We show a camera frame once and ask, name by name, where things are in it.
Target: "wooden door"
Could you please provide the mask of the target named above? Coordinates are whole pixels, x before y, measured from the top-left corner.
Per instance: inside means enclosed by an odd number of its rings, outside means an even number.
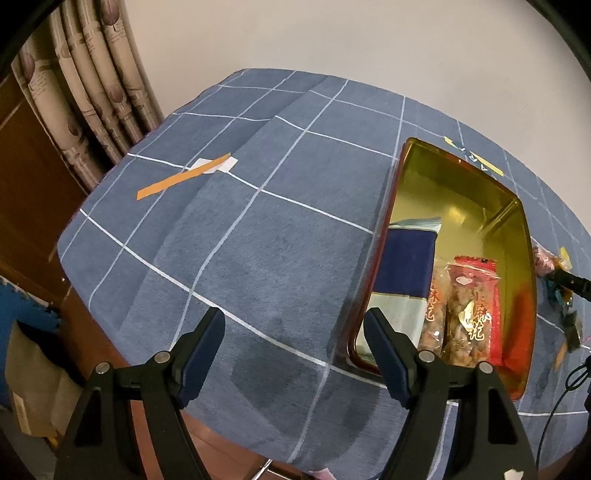
[[[85,197],[10,73],[0,83],[0,275],[62,299],[57,239]]]

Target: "black wire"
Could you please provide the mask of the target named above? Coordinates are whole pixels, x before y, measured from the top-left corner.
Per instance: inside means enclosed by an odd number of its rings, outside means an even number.
[[[558,401],[555,403],[554,408],[550,412],[550,415],[548,416],[548,420],[546,421],[546,425],[544,425],[544,430],[542,431],[542,436],[540,437],[540,442],[538,444],[538,453],[535,456],[535,468],[537,470],[540,469],[540,453],[542,452],[542,443],[544,442],[544,437],[546,436],[546,431],[548,430],[548,426],[550,425],[550,420],[552,420],[554,413],[556,413],[556,410],[558,409],[558,405],[560,405],[560,402],[563,401],[566,394],[568,392],[572,392],[572,391],[576,390],[577,388],[579,388],[581,385],[583,385],[585,383],[585,381],[588,378],[591,377],[591,368],[590,367],[591,367],[591,356],[588,356],[582,365],[579,365],[571,373],[569,373],[568,377],[566,377],[566,380],[564,381],[564,391],[562,392],[562,395],[560,396]],[[571,377],[575,373],[579,372],[582,369],[585,369],[585,371],[582,374],[580,374],[573,382],[571,382],[570,381]]]

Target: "plaid tablecloth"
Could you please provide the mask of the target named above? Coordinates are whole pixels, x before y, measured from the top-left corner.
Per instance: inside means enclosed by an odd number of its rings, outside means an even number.
[[[517,192],[532,241],[555,252],[565,246],[574,272],[591,277],[591,236],[491,140],[396,93],[273,69],[236,72],[136,145],[62,234],[61,262],[132,364],[168,349],[208,306],[220,306],[226,336],[189,412],[269,458],[305,471],[328,467],[339,480],[370,478],[383,468],[406,412],[383,385],[336,366],[335,344],[408,137],[465,153]],[[228,152],[238,159],[229,174],[201,175],[135,200],[139,189],[197,158]],[[555,372],[563,341],[538,285],[534,359],[517,402],[533,448],[566,375],[589,353],[567,354]],[[585,396],[582,388],[560,406],[543,464],[582,438]],[[433,479],[443,475],[456,411],[448,405]]]

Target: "curtain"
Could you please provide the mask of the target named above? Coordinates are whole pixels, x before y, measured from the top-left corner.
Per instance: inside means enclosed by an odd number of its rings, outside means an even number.
[[[117,0],[63,2],[27,40],[12,71],[88,190],[160,123]]]

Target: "red snack bag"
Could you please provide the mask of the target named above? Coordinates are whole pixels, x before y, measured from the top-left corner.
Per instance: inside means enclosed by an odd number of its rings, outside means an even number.
[[[445,263],[435,260],[433,278],[427,299],[427,311],[419,338],[417,350],[429,350],[441,356],[445,336],[447,295],[449,294],[449,275]]]
[[[495,261],[456,257],[447,270],[451,290],[443,358],[461,367],[475,367],[484,360],[501,365],[502,325]]]

